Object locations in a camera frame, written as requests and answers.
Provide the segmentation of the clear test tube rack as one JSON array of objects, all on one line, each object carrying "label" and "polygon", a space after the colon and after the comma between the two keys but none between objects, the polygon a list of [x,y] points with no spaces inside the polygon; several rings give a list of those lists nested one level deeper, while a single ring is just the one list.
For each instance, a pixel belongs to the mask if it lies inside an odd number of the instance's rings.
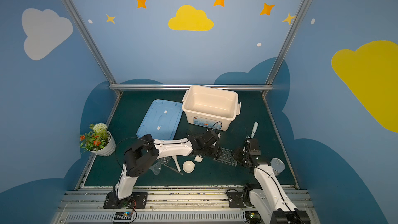
[{"label": "clear test tube rack", "polygon": [[234,159],[232,156],[232,150],[227,149],[227,148],[220,148],[219,154],[217,155],[216,158],[213,158],[215,162],[227,164],[229,166],[237,166],[237,161]]}]

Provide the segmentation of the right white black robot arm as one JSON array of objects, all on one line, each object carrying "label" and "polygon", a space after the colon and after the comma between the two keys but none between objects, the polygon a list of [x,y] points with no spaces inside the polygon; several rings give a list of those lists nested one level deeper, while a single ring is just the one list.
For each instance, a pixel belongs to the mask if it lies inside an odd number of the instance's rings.
[{"label": "right white black robot arm", "polygon": [[266,224],[310,224],[306,211],[299,210],[288,198],[279,183],[271,163],[260,158],[259,141],[246,138],[244,147],[233,150],[233,158],[248,168],[258,182],[257,187],[248,186],[243,199],[259,212]]}]

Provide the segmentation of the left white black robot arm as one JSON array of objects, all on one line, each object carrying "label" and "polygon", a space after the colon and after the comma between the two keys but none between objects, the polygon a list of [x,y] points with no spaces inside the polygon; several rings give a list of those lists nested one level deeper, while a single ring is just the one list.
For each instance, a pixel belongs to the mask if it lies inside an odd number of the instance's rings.
[{"label": "left white black robot arm", "polygon": [[220,137],[221,134],[212,129],[169,141],[153,139],[150,134],[144,135],[124,153],[122,173],[114,188],[116,199],[130,197],[138,178],[158,159],[172,156],[218,158],[222,154],[218,144]]}]

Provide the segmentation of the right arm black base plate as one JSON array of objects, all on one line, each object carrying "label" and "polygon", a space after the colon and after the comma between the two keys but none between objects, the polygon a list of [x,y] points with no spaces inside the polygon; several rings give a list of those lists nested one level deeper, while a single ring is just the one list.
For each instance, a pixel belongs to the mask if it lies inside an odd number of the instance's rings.
[{"label": "right arm black base plate", "polygon": [[238,191],[236,189],[229,189],[226,191],[228,197],[229,208],[254,208],[249,199],[249,191],[244,189]]}]

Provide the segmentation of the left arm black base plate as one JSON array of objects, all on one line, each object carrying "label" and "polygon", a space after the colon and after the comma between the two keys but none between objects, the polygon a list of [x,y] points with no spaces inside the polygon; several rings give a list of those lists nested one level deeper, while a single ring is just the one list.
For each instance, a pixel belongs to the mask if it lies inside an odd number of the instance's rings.
[{"label": "left arm black base plate", "polygon": [[105,198],[103,209],[144,209],[147,203],[147,192],[133,192],[131,196],[119,200],[115,192],[110,192]]}]

